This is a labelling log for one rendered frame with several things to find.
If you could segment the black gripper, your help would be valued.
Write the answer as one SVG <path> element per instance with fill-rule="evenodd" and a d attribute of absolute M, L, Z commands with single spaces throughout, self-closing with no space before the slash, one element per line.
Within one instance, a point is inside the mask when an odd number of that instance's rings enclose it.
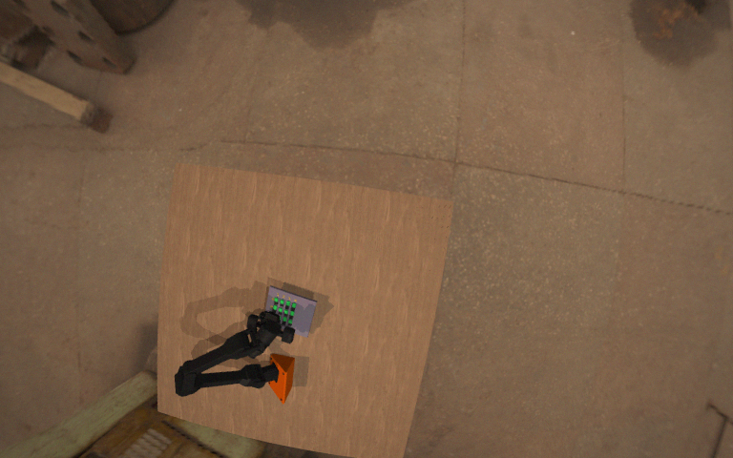
<path fill-rule="evenodd" d="M 258 319 L 259 319 L 259 316 L 253 315 L 253 314 L 251 315 L 250 314 L 248 316 L 247 328 L 253 328 L 254 327 L 255 328 L 255 331 L 257 331 L 258 330 L 257 327 L 260 327 L 261 324 L 262 324 L 260 321 L 258 321 Z M 279 321 L 280 321 L 280 319 L 277 321 L 277 323 L 278 323 L 279 327 L 282 328 L 282 324 L 279 323 Z M 281 331 L 279 333 L 279 335 L 277 335 L 277 336 L 282 337 L 282 342 L 291 344 L 293 342 L 293 340 L 294 340 L 294 333 L 295 333 L 295 328 L 290 327 L 290 326 L 286 326 L 284 328 L 284 330 Z"/>

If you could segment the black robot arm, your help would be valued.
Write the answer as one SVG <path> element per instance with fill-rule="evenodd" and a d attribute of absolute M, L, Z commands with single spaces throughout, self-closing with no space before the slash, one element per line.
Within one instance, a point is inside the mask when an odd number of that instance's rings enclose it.
<path fill-rule="evenodd" d="M 176 394 L 180 397 L 189 396 L 201 388 L 232 384 L 262 388 L 266 382 L 277 382 L 279 370 L 274 362 L 264 367 L 261 367 L 261 364 L 248 364 L 238 371 L 204 374 L 201 372 L 229 359 L 237 360 L 246 356 L 255 359 L 261 355 L 281 332 L 277 323 L 279 318 L 280 315 L 272 311 L 261 312 L 259 319 L 262 324 L 258 332 L 254 327 L 247 328 L 227 339 L 221 347 L 195 360 L 184 362 L 175 375 Z M 248 334 L 251 336 L 251 342 L 249 342 Z"/>

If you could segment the grey switch panel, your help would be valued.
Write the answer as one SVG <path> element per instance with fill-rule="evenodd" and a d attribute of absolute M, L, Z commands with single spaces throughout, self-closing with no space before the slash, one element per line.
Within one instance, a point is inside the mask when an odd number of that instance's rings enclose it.
<path fill-rule="evenodd" d="M 307 338 L 317 301 L 269 286 L 265 311 L 280 315 L 281 330 L 290 326 L 295 328 L 294 334 Z"/>

